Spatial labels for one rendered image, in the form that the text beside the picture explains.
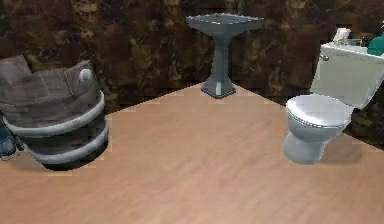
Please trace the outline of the white toilet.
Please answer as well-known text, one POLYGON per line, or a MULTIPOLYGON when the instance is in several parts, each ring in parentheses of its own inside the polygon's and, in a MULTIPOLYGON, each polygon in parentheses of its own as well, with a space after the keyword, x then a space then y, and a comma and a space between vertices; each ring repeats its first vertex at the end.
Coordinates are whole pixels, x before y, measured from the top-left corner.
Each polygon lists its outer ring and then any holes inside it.
POLYGON ((384 56, 360 46, 323 44, 309 92, 285 104, 285 156, 297 164, 320 161, 329 142, 351 123, 353 111, 365 108, 382 82, 384 56))

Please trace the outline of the grey pedestal sink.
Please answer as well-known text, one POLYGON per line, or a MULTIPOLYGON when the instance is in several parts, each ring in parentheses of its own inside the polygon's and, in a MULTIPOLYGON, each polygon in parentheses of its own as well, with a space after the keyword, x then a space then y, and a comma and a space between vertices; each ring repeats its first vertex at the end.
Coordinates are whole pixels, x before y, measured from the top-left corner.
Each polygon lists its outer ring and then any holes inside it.
POLYGON ((201 91, 215 99, 222 99, 236 92, 228 76, 228 47, 233 37, 247 31, 258 30, 264 19, 229 13, 187 16, 190 28, 213 38, 215 43, 211 74, 201 91))

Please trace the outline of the grey laundry basket with hoops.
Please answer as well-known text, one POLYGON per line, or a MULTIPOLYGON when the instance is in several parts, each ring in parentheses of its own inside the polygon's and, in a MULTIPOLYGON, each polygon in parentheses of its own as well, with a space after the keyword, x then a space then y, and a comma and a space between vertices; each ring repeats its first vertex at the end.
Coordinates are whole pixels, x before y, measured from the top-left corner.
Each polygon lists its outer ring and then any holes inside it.
POLYGON ((109 143, 105 98, 92 63, 33 72, 22 55, 0 60, 0 117, 47 169, 79 168, 109 143))

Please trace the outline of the teal bottle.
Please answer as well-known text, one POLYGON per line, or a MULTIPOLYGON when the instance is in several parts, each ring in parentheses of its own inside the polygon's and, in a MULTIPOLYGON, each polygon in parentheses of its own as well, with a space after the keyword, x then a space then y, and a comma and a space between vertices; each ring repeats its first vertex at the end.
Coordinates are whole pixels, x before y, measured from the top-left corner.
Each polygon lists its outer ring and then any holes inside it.
POLYGON ((375 56, 381 56, 384 54, 384 21, 380 27, 381 34, 369 42, 367 47, 367 53, 375 56))

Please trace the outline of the blue cloth bundle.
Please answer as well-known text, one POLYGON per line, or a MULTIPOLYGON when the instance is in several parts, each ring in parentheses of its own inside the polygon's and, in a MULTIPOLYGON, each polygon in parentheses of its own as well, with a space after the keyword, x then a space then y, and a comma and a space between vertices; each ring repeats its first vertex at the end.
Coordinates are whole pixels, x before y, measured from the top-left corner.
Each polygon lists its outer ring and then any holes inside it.
POLYGON ((16 140, 0 116, 0 160, 10 160, 19 154, 16 140))

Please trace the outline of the white tissue box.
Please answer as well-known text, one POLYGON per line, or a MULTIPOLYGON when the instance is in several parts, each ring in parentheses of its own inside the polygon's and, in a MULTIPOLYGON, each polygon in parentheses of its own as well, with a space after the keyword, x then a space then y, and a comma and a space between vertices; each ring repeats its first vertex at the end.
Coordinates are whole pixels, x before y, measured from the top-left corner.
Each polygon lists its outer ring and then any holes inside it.
POLYGON ((333 37, 332 43, 335 45, 347 45, 350 33, 351 30, 348 28, 338 28, 333 37))

